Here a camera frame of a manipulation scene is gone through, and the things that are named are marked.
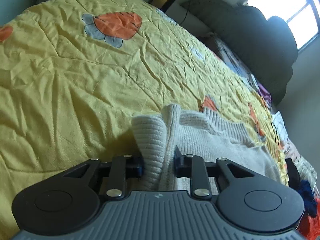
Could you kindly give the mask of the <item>patterned pillow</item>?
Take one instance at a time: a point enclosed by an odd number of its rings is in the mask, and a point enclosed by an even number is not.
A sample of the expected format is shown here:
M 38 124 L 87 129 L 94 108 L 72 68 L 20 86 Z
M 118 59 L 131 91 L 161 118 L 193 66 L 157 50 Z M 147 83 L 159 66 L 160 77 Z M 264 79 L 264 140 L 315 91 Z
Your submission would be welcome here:
M 207 33 L 198 39 L 206 45 L 215 55 L 217 55 L 235 74 L 238 74 L 244 83 L 251 87 L 248 81 L 250 70 L 242 60 L 233 52 L 221 38 L 215 33 Z

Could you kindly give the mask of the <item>white knit sweater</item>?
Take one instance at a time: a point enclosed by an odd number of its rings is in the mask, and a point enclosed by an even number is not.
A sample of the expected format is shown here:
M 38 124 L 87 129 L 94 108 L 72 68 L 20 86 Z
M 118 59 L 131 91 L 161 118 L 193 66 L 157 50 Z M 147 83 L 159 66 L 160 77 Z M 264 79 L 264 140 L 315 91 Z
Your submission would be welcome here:
M 214 162 L 227 158 L 241 166 L 287 184 L 266 146 L 257 145 L 243 123 L 229 122 L 215 111 L 183 110 L 165 106 L 160 115 L 140 115 L 132 119 L 132 131 L 144 159 L 141 190 L 188 190 L 188 178 L 174 176 L 174 151 Z

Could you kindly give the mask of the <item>window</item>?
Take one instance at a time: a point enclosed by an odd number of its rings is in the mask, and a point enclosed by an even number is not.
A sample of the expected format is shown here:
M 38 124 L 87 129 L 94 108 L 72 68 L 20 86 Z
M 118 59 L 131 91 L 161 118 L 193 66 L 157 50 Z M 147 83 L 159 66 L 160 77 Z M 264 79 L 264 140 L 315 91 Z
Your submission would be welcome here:
M 289 26 L 299 51 L 319 36 L 319 0 L 247 0 L 266 19 L 282 18 Z

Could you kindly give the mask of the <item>yellow floral bed quilt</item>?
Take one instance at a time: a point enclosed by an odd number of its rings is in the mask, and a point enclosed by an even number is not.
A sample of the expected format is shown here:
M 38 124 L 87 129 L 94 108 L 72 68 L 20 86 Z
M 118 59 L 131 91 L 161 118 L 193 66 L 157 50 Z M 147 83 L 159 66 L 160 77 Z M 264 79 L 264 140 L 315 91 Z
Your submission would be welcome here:
M 1 239 L 16 194 L 89 158 L 138 150 L 132 119 L 183 110 L 243 123 L 289 181 L 261 96 L 142 0 L 49 0 L 1 28 Z

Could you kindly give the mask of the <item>grey upholstered headboard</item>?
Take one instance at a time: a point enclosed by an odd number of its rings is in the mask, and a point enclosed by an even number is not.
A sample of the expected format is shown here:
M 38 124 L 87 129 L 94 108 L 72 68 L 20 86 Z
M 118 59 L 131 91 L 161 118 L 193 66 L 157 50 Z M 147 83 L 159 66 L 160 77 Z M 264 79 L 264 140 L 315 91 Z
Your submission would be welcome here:
M 252 6 L 223 0 L 191 0 L 182 3 L 236 53 L 278 105 L 293 76 L 298 57 L 295 38 L 288 24 L 278 16 L 266 19 Z

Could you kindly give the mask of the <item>purple cloth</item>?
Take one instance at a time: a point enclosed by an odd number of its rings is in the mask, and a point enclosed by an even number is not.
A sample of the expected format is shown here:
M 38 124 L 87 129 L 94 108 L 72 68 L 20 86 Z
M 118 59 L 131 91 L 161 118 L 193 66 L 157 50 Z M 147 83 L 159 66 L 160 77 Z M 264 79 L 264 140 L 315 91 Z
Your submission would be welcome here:
M 267 91 L 267 89 L 261 83 L 258 83 L 258 93 L 264 99 L 266 107 L 269 110 L 271 110 L 272 109 L 271 94 Z

